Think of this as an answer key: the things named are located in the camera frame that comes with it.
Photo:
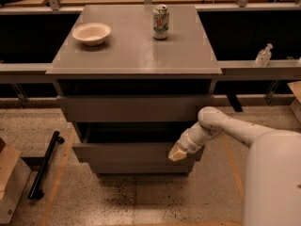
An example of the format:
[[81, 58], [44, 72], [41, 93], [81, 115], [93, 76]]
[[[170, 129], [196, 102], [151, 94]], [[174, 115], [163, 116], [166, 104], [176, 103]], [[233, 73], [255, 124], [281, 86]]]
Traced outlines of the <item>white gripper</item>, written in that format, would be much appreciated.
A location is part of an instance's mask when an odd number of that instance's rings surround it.
[[184, 160], [188, 153], [196, 153], [204, 144], [200, 129], [186, 129], [174, 146], [171, 148], [168, 158], [171, 161]]

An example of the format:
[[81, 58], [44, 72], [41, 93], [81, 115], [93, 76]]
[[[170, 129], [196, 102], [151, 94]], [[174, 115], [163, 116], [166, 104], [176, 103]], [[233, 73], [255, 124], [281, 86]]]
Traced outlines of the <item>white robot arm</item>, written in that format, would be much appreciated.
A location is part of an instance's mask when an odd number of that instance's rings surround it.
[[222, 133], [249, 148], [243, 226], [301, 226], [301, 134], [236, 120], [205, 106], [168, 158], [184, 160]]

